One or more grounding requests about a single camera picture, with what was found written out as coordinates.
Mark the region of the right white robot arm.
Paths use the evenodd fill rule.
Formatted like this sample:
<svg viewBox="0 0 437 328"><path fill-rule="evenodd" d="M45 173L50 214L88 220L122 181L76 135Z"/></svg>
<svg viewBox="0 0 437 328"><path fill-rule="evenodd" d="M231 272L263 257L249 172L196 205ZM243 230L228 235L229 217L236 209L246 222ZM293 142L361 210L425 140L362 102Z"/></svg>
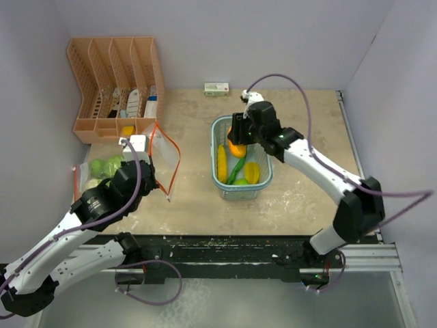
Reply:
<svg viewBox="0 0 437 328"><path fill-rule="evenodd" d="M303 252L310 267L320 267L329 252L358 241L385 218L380 183L375 178L363 180L310 148L303 134L281 126L271 102L255 102L247 114L234 113L227 138L234 145L259 144L266 154L303 173L336 203L333 222L314 234Z"/></svg>

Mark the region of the clear orange-zip bag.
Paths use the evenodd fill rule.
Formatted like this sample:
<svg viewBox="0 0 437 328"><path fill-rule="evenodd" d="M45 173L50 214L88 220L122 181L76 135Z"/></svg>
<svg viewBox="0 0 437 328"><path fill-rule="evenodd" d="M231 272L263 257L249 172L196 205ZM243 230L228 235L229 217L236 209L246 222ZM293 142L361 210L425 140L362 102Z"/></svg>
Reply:
<svg viewBox="0 0 437 328"><path fill-rule="evenodd" d="M148 138L147 150L154 165L155 179L160 190L166 195L167 201L170 202L181 161L180 148L158 122L148 126L142 134Z"/></svg>
<svg viewBox="0 0 437 328"><path fill-rule="evenodd" d="M107 158L97 158L74 168L74 201L90 188L97 187L100 182L114 177L116 171L122 166L122 155Z"/></svg>

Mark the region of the yellow banana toy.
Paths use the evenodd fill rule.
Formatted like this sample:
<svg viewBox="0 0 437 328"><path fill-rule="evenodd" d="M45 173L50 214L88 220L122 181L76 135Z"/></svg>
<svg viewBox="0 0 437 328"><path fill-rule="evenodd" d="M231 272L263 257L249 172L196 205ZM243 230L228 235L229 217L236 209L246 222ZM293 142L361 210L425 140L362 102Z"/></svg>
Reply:
<svg viewBox="0 0 437 328"><path fill-rule="evenodd" d="M225 184L227 182L227 155L223 144L220 144L217 148L216 162L218 181Z"/></svg>

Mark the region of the orange mango toy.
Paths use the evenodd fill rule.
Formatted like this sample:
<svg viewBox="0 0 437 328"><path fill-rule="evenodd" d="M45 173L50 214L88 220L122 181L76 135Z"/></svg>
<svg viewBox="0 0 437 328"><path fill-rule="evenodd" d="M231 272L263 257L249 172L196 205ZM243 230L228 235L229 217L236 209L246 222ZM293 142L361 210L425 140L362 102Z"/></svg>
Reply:
<svg viewBox="0 0 437 328"><path fill-rule="evenodd" d="M247 146L246 145L235 145L230 139L227 139L227 144L231 155L238 159L242 159L246 156Z"/></svg>

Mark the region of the green cabbage toy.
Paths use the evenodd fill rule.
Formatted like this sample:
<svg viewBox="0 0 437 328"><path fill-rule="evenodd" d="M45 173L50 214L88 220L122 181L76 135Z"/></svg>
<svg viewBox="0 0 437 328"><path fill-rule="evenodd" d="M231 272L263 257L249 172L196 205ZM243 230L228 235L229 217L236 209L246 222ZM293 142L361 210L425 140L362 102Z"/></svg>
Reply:
<svg viewBox="0 0 437 328"><path fill-rule="evenodd" d="M121 167L124 160L122 155L115 155L105 161L102 169L102 173L105 178L111 178L115 175L116 171Z"/></svg>

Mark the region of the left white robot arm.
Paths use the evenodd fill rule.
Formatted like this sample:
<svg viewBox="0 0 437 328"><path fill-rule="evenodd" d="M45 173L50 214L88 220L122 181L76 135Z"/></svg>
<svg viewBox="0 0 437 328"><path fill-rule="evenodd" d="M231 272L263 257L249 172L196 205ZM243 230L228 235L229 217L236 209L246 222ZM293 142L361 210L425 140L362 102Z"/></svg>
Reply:
<svg viewBox="0 0 437 328"><path fill-rule="evenodd" d="M133 268L141 246L129 232L82 258L68 256L108 226L136 211L158 188L155 168L144 160L124 161L111 178L84 191L61 222L31 251L1 268L1 302L9 316L32 316L65 289L103 269Z"/></svg>

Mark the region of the green chayote toy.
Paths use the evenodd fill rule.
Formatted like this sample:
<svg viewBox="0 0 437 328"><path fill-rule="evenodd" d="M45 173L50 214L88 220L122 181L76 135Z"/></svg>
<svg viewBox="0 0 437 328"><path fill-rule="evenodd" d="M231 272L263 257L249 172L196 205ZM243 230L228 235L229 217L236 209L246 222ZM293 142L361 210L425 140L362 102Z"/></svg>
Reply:
<svg viewBox="0 0 437 328"><path fill-rule="evenodd" d="M240 178L234 182L234 185L248 185L248 181L245 178Z"/></svg>

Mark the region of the green chili pepper toy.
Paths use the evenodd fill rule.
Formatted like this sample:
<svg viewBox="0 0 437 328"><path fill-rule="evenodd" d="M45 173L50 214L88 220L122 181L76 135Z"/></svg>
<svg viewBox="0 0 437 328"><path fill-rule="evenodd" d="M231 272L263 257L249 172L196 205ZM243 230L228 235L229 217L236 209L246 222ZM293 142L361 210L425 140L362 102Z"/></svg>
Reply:
<svg viewBox="0 0 437 328"><path fill-rule="evenodd" d="M242 169L242 167L244 166L245 161L246 161L246 157L242 157L235 164L234 168L232 169L232 171L227 179L228 185L232 185L236 181L236 177L237 177L238 173L240 172L240 170Z"/></svg>

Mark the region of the light blue plastic basket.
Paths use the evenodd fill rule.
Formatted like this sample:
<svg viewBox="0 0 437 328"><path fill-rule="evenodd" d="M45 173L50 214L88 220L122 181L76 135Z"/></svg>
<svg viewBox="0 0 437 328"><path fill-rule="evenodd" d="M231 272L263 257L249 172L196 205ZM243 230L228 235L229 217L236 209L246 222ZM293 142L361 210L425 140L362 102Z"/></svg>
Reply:
<svg viewBox="0 0 437 328"><path fill-rule="evenodd" d="M210 128L210 157L212 167L212 181L219 190L219 195L227 201L253 200L272 182L273 168L270 157L264 152L259 144L247 147L246 161L236 174L233 184L222 183L218 179L218 150L223 145L226 154L227 178L231 176L233 168L238 164L238 159L231 154L227 143L227 132L231 127L231 116L225 115L213 121ZM244 166L248 163L256 163L260 170L260 177L256 184L236 184L244 179Z"/></svg>

